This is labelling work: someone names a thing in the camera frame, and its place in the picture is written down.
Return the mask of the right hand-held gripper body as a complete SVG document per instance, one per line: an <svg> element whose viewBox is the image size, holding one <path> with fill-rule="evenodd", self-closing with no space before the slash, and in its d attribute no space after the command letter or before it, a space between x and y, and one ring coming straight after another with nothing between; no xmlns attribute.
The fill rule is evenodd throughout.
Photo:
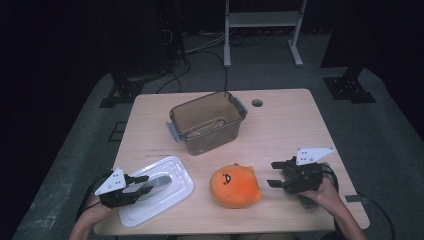
<svg viewBox="0 0 424 240"><path fill-rule="evenodd" d="M324 175L336 180L335 174L327 163L320 160L333 153L333 147L299 148L297 154L282 163L283 189L289 194L298 194L309 190L318 190Z"/></svg>

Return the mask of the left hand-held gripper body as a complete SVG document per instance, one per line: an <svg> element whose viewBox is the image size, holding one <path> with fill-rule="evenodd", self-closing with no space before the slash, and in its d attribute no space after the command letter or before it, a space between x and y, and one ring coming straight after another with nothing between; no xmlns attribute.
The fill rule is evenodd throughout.
<svg viewBox="0 0 424 240"><path fill-rule="evenodd" d="M134 204L141 196L140 187L134 182L133 177L125 174L121 168L117 168L94 193L100 198L101 204L108 208Z"/></svg>

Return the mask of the white container lid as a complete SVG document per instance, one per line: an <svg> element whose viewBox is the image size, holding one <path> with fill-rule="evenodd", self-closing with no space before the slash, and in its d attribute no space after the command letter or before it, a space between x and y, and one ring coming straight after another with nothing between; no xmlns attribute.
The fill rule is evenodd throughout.
<svg viewBox="0 0 424 240"><path fill-rule="evenodd" d="M161 191L141 196L136 203L118 210L121 223L125 227L135 227L188 197L194 190L194 181L181 159L168 156L131 174L132 177L149 176L153 180L169 176L171 181Z"/></svg>

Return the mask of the orange plush toy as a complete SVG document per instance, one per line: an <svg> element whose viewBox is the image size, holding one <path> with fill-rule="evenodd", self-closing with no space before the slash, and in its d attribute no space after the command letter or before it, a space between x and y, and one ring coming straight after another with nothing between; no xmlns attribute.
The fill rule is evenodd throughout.
<svg viewBox="0 0 424 240"><path fill-rule="evenodd" d="M209 189L213 199L227 208L245 208L262 199L252 166L233 164L216 170Z"/></svg>

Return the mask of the person's left hand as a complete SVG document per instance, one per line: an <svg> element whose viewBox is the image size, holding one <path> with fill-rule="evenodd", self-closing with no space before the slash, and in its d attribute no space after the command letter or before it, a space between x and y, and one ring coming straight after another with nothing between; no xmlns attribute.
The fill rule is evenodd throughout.
<svg viewBox="0 0 424 240"><path fill-rule="evenodd" d="M103 219L105 219L110 213L113 212L113 210L110 211L110 212L97 212L97 211L92 210L91 207L97 202L101 202L100 198L98 196L94 195L93 197L91 197L89 199L88 203L87 203L87 206L84 208L83 213L80 215L80 217L81 216L90 216L90 217L98 220L98 223L99 223Z"/></svg>

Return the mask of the person's right hand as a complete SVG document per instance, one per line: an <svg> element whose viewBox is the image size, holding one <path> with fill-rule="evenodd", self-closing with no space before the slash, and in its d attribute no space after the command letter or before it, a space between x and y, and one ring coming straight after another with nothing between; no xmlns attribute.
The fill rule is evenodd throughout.
<svg viewBox="0 0 424 240"><path fill-rule="evenodd" d="M335 214L342 204L339 194L329 178L324 178L317 190L304 191L300 195L313 200L331 215Z"/></svg>

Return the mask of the black stand base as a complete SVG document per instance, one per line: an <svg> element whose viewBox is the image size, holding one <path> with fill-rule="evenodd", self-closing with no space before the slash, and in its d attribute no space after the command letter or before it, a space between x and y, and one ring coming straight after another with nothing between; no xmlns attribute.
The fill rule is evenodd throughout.
<svg viewBox="0 0 424 240"><path fill-rule="evenodd" d="M113 86L109 94L102 99L100 108L112 108L117 104L130 104L141 94L144 83L129 80L124 73L112 72Z"/></svg>
<svg viewBox="0 0 424 240"><path fill-rule="evenodd" d="M376 100L366 91L358 78L363 66L349 66L342 76L326 77L324 82L334 100L349 100L353 104L375 103Z"/></svg>

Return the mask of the black floor bracket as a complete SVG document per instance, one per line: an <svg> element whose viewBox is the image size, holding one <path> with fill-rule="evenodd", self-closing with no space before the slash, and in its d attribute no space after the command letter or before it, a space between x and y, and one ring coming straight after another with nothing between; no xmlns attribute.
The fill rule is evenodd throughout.
<svg viewBox="0 0 424 240"><path fill-rule="evenodd" d="M109 135L109 142L121 142L127 126L126 121L118 121L115 123L112 132Z"/></svg>

